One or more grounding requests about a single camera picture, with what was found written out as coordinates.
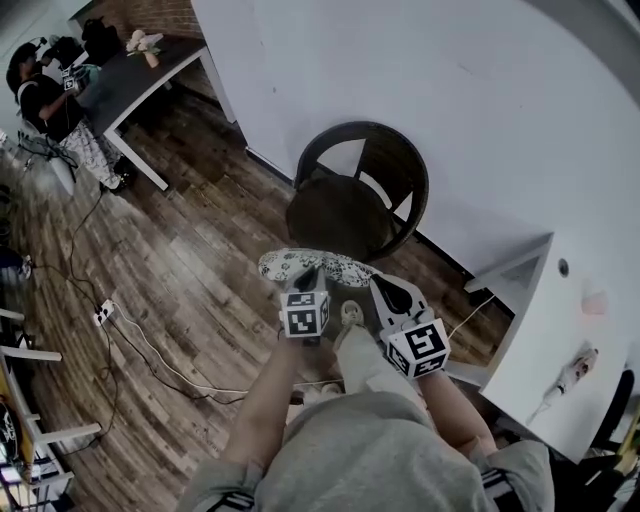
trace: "black chair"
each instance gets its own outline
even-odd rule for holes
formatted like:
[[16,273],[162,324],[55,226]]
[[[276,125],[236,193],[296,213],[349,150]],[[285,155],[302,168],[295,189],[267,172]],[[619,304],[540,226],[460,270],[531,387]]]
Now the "black chair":
[[[353,177],[335,176],[318,162],[330,148],[358,140],[365,142]],[[324,176],[317,178],[316,171]],[[387,195],[388,209],[361,181],[364,174]],[[294,186],[298,193],[287,210],[291,238],[365,262],[388,256],[407,241],[429,196],[427,168],[415,146],[396,130],[367,121],[341,124],[313,139],[300,157]],[[410,194],[409,216],[397,230],[393,212]]]

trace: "black shirt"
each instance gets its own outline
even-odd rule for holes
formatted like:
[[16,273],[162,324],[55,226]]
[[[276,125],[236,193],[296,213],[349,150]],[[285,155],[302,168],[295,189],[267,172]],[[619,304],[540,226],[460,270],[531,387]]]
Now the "black shirt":
[[45,75],[34,75],[28,81],[36,82],[37,85],[27,85],[19,98],[23,117],[40,133],[46,133],[56,142],[60,142],[78,126],[83,117],[82,108],[75,98],[69,97],[45,122],[40,118],[40,110],[56,101],[64,93],[64,89],[58,82]]

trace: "white cable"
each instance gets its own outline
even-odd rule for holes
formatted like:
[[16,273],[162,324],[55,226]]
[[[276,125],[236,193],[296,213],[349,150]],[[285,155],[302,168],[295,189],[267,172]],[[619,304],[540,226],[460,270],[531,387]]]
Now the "white cable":
[[[144,340],[144,342],[149,345],[149,348],[151,348],[151,350],[153,350],[158,357],[160,358],[160,361],[162,361],[162,364],[164,364],[168,370],[170,370],[171,372],[175,373],[178,377],[180,377],[183,381],[185,381],[187,384],[193,386],[194,388],[197,389],[205,389],[207,391],[215,391],[215,392],[219,392],[219,393],[234,393],[237,395],[246,395],[249,391],[248,390],[239,390],[239,389],[224,389],[224,388],[214,388],[212,386],[201,386],[200,384],[196,384],[195,382],[191,382],[189,379],[187,379],[184,375],[182,375],[179,371],[175,370],[174,368],[172,368],[169,363],[167,363],[164,360],[164,357],[162,357],[162,354],[158,351],[158,349],[156,347],[154,347],[151,343],[149,343],[149,340],[147,340],[147,337],[144,335],[144,331],[142,330],[142,328],[133,320],[131,320],[130,318],[127,317],[127,315],[124,314],[124,311],[122,311],[122,308],[120,307],[120,304],[118,304],[115,301],[111,301],[113,302],[113,305],[118,309],[118,311],[120,311],[120,314],[122,315],[122,318],[125,320],[125,322],[134,325],[135,327],[138,328],[138,330],[140,331],[140,334],[142,335],[142,339]],[[298,382],[297,384],[294,384],[294,386],[315,386],[315,385],[319,385],[319,384],[331,384],[333,382],[342,382],[342,379],[334,379],[334,380],[322,380],[322,381],[318,381],[318,382]]]
[[462,323],[458,324],[458,326],[453,331],[451,331],[451,334],[449,334],[449,339],[453,338],[453,335],[456,333],[456,331],[460,329],[460,327],[462,327],[464,324],[466,324],[471,319],[471,317],[475,315],[483,306],[489,304],[489,302],[491,302],[491,299],[493,299],[494,297],[495,295],[492,295],[487,300],[485,300],[482,304],[480,304],[476,309],[474,309],[473,312],[462,321]]

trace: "patterned pants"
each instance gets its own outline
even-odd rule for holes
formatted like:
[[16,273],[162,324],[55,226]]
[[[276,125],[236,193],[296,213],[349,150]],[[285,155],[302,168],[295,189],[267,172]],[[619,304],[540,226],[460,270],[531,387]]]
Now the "patterned pants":
[[96,137],[86,121],[80,121],[60,145],[75,152],[80,159],[78,163],[107,188],[118,188],[120,177],[113,172],[113,166],[122,153],[104,136]]

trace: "chair backrest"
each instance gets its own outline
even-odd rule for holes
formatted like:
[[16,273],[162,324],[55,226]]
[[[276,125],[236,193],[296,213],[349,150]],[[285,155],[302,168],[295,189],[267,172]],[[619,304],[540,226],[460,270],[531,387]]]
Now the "chair backrest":
[[327,150],[348,141],[364,140],[355,178],[366,174],[391,202],[393,212],[410,195],[411,209],[400,231],[366,261],[391,254],[411,236],[422,219],[429,197],[427,168],[415,146],[401,133],[369,121],[355,121],[329,128],[306,147],[298,163],[294,186],[300,186],[321,166],[318,159]]

